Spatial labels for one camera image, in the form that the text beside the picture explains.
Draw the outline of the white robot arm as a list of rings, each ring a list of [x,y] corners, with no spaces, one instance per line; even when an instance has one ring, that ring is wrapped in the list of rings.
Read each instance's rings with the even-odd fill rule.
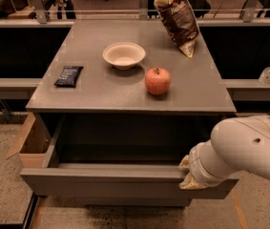
[[[270,115],[227,118],[179,163],[182,190],[216,187],[238,171],[270,180]]]

